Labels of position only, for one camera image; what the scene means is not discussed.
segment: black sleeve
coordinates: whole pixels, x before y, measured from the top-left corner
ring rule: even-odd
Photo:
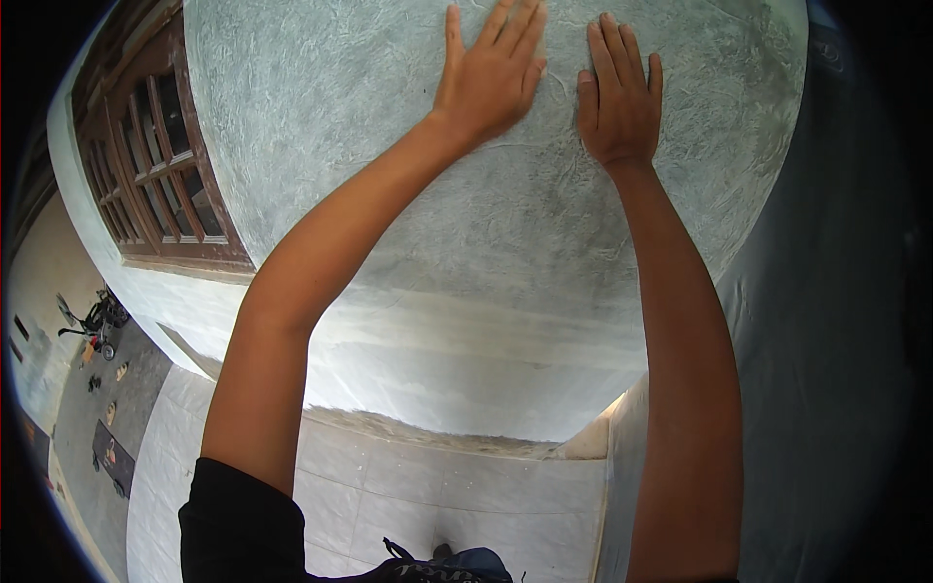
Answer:
[[[186,583],[318,579],[304,571],[304,515],[298,505],[229,465],[198,460],[178,520]]]

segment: wooden window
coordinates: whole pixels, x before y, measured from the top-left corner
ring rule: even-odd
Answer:
[[[87,89],[75,118],[91,193],[125,257],[252,271],[198,126],[180,4],[163,1],[154,9],[155,17],[134,13],[135,30],[109,22],[127,39],[119,43],[105,26],[110,56],[98,58],[122,56],[109,75],[85,64],[76,81]]]

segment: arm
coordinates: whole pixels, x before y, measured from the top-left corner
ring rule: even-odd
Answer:
[[[716,289],[651,159],[661,58],[645,81],[632,29],[588,29],[598,80],[581,71],[578,126],[619,190],[632,232],[648,344],[648,451],[628,580],[735,577],[742,522],[742,410]]]
[[[202,457],[292,494],[308,341],[324,310],[392,221],[440,173],[531,107],[547,13],[501,0],[465,51],[448,7],[447,60],[434,109],[332,192],[276,245],[249,286],[204,425]]]

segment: person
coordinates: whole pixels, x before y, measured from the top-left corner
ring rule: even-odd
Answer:
[[[513,2],[522,4],[509,18]],[[186,581],[317,579],[304,571],[304,519],[291,500],[314,325],[405,207],[529,110],[546,19],[538,0],[500,0],[466,50],[457,7],[448,7],[431,111],[317,204],[263,263],[237,316],[178,513]],[[631,27],[609,14],[587,37],[595,76],[578,75],[578,130],[629,221],[648,345],[647,453],[627,580],[731,580],[743,494],[738,375],[716,290],[652,165],[661,59],[649,56],[646,78]],[[345,580],[496,579],[468,559],[390,559]]]

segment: textured plaster wall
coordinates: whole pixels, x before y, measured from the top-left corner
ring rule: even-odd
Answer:
[[[467,43],[491,0],[459,2]],[[445,2],[191,0],[202,132],[257,264],[431,106]],[[714,277],[787,150],[803,2],[551,0],[528,117],[386,232],[313,337],[306,403],[435,430],[563,440],[646,369],[618,196],[574,129],[585,26],[611,9],[665,63],[657,166]]]

